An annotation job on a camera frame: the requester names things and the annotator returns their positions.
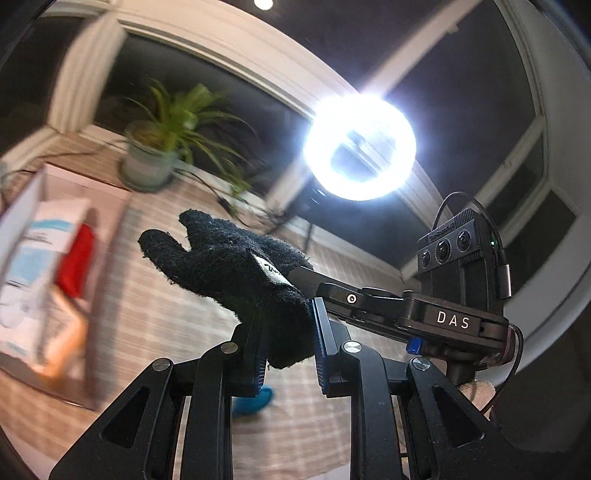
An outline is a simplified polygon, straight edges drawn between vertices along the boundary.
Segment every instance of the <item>open box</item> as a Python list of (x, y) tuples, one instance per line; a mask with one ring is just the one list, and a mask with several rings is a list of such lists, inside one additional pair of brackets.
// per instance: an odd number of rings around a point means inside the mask
[(29, 366), (19, 359), (0, 352), (0, 368), (7, 374), (68, 403), (86, 408), (95, 407), (93, 335), (96, 332), (96, 325), (94, 320), (97, 318), (100, 307), (109, 251), (131, 196), (130, 191), (118, 186), (47, 163), (32, 176), (2, 215), (0, 218), (2, 285), (10, 259), (40, 201), (72, 197), (88, 198), (90, 209), (84, 223), (89, 225), (95, 234), (83, 296), (72, 299), (74, 307), (81, 312), (88, 323), (84, 331), (86, 341), (83, 342), (85, 345), (83, 351), (72, 360), (67, 373), (60, 377), (48, 377), (43, 374), (42, 368)]

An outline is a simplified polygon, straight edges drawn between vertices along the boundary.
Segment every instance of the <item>red cloth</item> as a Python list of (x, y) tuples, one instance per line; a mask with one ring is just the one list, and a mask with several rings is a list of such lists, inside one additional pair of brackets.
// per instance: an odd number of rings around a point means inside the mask
[(83, 223), (70, 252), (62, 259), (57, 271), (57, 285), (73, 299), (83, 294), (94, 243), (95, 234), (92, 228)]

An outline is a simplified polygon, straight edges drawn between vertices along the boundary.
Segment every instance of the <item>fuzzy black glove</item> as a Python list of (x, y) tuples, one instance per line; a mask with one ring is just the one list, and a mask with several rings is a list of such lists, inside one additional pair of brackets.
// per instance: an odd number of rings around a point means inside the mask
[(312, 268), (285, 242), (238, 228), (198, 210), (178, 217), (191, 250), (169, 234), (146, 230), (142, 252), (172, 282), (211, 297), (241, 322), (258, 315), (268, 326), (268, 360), (284, 368), (314, 354), (313, 320), (306, 298), (287, 280), (291, 270)]

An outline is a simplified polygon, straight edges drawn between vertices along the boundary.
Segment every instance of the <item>checkered tablecloth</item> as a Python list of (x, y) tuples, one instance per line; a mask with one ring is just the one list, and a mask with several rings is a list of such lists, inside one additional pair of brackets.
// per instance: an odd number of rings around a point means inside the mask
[[(49, 153), (90, 151), (96, 144), (77, 135), (63, 137)], [(93, 156), (64, 156), (51, 161), (119, 184), (121, 155), (110, 149)], [(33, 162), (35, 167), (40, 161)], [(14, 179), (14, 191), (24, 179)], [(98, 339), (97, 388), (104, 409), (151, 361), (181, 362), (199, 357), (230, 338), (237, 319), (211, 299), (171, 285), (142, 257), (137, 239), (148, 228), (170, 232), (186, 243), (178, 214), (194, 208), (224, 217), (215, 197), (195, 184), (175, 179), (157, 194), (134, 194), (113, 246), (102, 309), (95, 319)], [(391, 279), (326, 247), (312, 243), (316, 270), (356, 285), (391, 287)], [(350, 328), (353, 338), (383, 356), (402, 359), (404, 346)], [(272, 404), (256, 416), (233, 422), (236, 480), (300, 480), (349, 461), (349, 400), (322, 396), (313, 359), (285, 370), (267, 371), (275, 390)], [(22, 440), (58, 459), (96, 418), (98, 412), (73, 407), (36, 392), (0, 373), (0, 422)], [(182, 434), (179, 441), (182, 448)], [(180, 465), (177, 455), (177, 466)]]

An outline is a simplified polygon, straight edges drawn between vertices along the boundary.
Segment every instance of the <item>glove label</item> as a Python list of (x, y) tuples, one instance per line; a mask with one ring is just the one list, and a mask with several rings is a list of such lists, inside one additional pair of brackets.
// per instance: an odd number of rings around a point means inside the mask
[(254, 259), (258, 263), (259, 267), (261, 267), (261, 270), (267, 276), (267, 278), (269, 279), (269, 281), (271, 283), (274, 283), (275, 285), (293, 286), (283, 275), (281, 275), (279, 270), (277, 270), (271, 262), (265, 260), (264, 258), (257, 256), (256, 254), (254, 254), (252, 252), (251, 252), (251, 255), (254, 257)]

